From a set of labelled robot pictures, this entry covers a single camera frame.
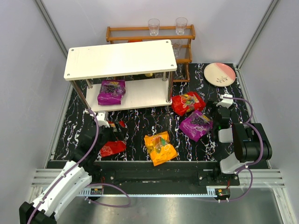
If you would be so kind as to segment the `orange mango candy bag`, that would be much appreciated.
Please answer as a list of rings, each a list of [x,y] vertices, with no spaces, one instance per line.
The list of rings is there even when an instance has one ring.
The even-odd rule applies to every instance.
[[[161,165],[178,156],[174,146],[170,143],[167,131],[144,137],[145,146],[154,166]]]

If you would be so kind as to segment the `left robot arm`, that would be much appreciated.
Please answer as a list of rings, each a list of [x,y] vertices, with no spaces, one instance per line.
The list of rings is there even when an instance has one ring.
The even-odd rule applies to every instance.
[[[124,145],[123,122],[98,126],[95,135],[86,134],[63,170],[33,202],[19,208],[21,224],[55,224],[59,215],[89,184],[100,184],[100,169],[94,163],[101,149]]]

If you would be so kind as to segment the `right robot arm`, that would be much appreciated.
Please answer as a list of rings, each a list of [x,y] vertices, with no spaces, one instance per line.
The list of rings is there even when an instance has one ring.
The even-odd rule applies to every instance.
[[[262,124],[247,121],[244,124],[233,123],[229,127],[231,106],[225,102],[228,99],[224,97],[220,102],[210,99],[206,104],[208,115],[213,121],[211,137],[220,143],[232,143],[234,149],[231,155],[217,162],[206,175],[208,181],[216,184],[228,182],[243,168],[272,158],[272,147]]]

